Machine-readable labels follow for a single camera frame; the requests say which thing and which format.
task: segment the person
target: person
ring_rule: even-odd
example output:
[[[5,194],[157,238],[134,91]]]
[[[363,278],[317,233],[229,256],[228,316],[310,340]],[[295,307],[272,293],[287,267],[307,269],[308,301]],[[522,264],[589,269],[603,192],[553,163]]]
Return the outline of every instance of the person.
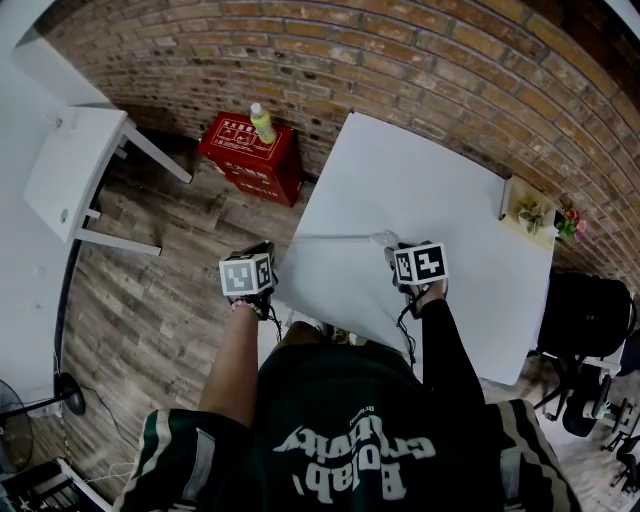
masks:
[[[301,322],[258,371],[268,300],[237,297],[200,410],[149,415],[114,511],[580,510],[531,405],[485,405],[444,286],[410,290],[422,383]]]

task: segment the black cable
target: black cable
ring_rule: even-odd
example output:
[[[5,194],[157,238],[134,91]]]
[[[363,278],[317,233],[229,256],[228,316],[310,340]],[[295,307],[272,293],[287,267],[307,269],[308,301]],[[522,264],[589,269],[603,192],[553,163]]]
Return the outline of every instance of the black cable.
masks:
[[[116,421],[116,418],[113,416],[113,413],[111,412],[111,409],[109,409],[107,404],[104,403],[104,400],[98,394],[98,392],[95,389],[90,388],[88,386],[85,386],[83,384],[81,384],[80,387],[84,388],[84,389],[86,389],[88,391],[93,391],[95,393],[96,397],[98,397],[98,400],[100,400],[100,403],[102,404],[102,406],[107,410],[107,412],[109,413],[109,416],[111,416],[111,419],[113,420],[113,424],[116,427],[116,430],[118,431],[118,435],[122,438],[122,440],[125,443],[127,443],[129,446],[131,446],[131,448],[133,448],[134,450],[138,451],[138,448],[136,446],[134,446],[133,443],[131,443],[126,437],[124,437],[124,435],[122,435],[122,432],[120,431],[120,427],[118,426],[118,422]]]
[[[409,304],[407,304],[406,307],[400,313],[400,316],[398,317],[398,322],[396,323],[396,326],[402,331],[402,334],[404,334],[404,337],[407,339],[407,346],[409,348],[409,361],[411,361],[411,369],[413,369],[413,365],[416,364],[416,356],[415,356],[416,340],[413,336],[409,334],[409,331],[407,330],[407,326],[404,324],[404,321],[402,319],[404,318],[404,315],[407,314],[407,311],[409,311],[416,302],[418,302],[422,297],[424,297],[427,294],[427,292],[429,291],[429,288],[430,287],[427,286],[424,290],[420,291],[420,293],[418,293],[418,295],[416,295],[411,301],[409,301]]]
[[[278,329],[278,343],[280,343],[282,341],[282,322],[278,320],[276,310],[273,309],[271,304],[269,304],[269,311],[271,311],[271,316],[267,316],[267,318],[276,324],[276,329]]]

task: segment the cable wire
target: cable wire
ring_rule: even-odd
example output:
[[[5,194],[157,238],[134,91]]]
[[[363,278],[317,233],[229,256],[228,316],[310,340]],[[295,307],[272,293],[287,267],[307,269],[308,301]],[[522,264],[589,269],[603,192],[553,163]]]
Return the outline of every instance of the cable wire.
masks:
[[[100,482],[102,480],[108,480],[109,478],[116,478],[122,476],[130,476],[133,473],[133,469],[127,473],[114,473],[111,474],[111,471],[115,466],[135,466],[135,462],[116,462],[115,464],[111,464],[109,466],[109,473],[106,476],[99,476],[98,478],[92,478],[90,480],[83,480],[84,483],[88,484],[91,482]]]
[[[421,290],[420,293],[418,293],[418,295],[416,295],[409,302],[409,304],[407,304],[406,307],[402,310],[402,312],[400,313],[400,316],[398,317],[398,322],[396,323],[396,327],[398,327],[402,331],[402,334],[404,334],[404,337],[407,340],[407,346],[409,349],[408,350],[409,361],[411,362],[411,369],[413,369],[413,365],[416,364],[416,356],[415,356],[416,340],[413,336],[409,334],[409,331],[407,330],[407,326],[404,324],[403,318],[404,318],[404,315],[407,314],[407,311],[409,311],[415,305],[416,302],[418,302],[422,297],[424,297],[428,291],[429,291],[429,286],[426,286],[423,290]]]
[[[273,309],[271,304],[269,304],[269,311],[271,312],[271,316],[268,316],[267,318],[276,324],[276,329],[278,329],[278,343],[280,343],[282,341],[282,322],[278,320],[276,310]]]
[[[56,373],[58,374],[58,377],[60,377],[60,360],[58,359],[58,354],[56,354],[55,349],[53,349],[53,357],[56,360]]]
[[[100,403],[102,404],[102,406],[107,410],[107,412],[109,413],[109,416],[111,416],[111,420],[113,421],[114,426],[116,427],[116,430],[118,431],[118,435],[122,438],[122,440],[127,443],[129,446],[131,446],[131,448],[133,448],[135,451],[138,451],[138,448],[136,446],[134,446],[133,443],[131,443],[126,437],[124,437],[124,435],[122,434],[122,432],[120,431],[120,426],[118,425],[118,422],[116,421],[115,416],[113,415],[113,413],[111,412],[111,409],[109,409],[109,407],[107,406],[107,404],[104,403],[104,400],[102,399],[102,397],[98,394],[98,392],[93,389],[90,388],[88,386],[85,386],[83,384],[80,385],[81,388],[84,388],[88,391],[93,391],[93,393],[95,393],[96,397],[98,398],[98,400],[100,400]]]

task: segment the white table leg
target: white table leg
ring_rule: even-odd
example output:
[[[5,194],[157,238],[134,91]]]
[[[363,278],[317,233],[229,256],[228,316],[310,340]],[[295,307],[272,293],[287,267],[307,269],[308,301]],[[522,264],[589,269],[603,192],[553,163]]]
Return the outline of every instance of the white table leg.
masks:
[[[118,249],[125,249],[127,251],[141,252],[144,254],[150,254],[151,256],[159,256],[160,251],[162,251],[162,247],[141,244],[132,240],[126,240],[125,238],[105,235],[104,233],[98,233],[97,231],[90,231],[84,228],[76,230],[75,237],[78,240],[83,240],[85,242],[108,245],[109,247],[117,247]]]
[[[91,217],[92,219],[99,219],[102,213],[92,210],[91,208],[87,208],[87,217]]]
[[[116,150],[114,151],[114,153],[115,153],[115,155],[116,155],[117,157],[120,157],[120,158],[122,158],[123,160],[126,160],[126,159],[127,159],[127,152],[126,152],[124,149],[120,148],[120,147],[116,148]]]
[[[125,121],[122,127],[122,133],[124,133],[131,142],[166,168],[170,173],[175,174],[185,183],[191,183],[193,176],[160,151],[157,146],[152,144],[149,139],[136,130],[135,126],[130,121]]]

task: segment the red box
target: red box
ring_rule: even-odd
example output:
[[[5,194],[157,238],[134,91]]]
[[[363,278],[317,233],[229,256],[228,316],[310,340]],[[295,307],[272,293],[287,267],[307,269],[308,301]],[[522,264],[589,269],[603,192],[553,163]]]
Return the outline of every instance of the red box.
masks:
[[[249,116],[221,112],[200,142],[205,154],[239,190],[293,206],[302,186],[302,165],[293,128],[273,125],[273,144],[264,144]]]

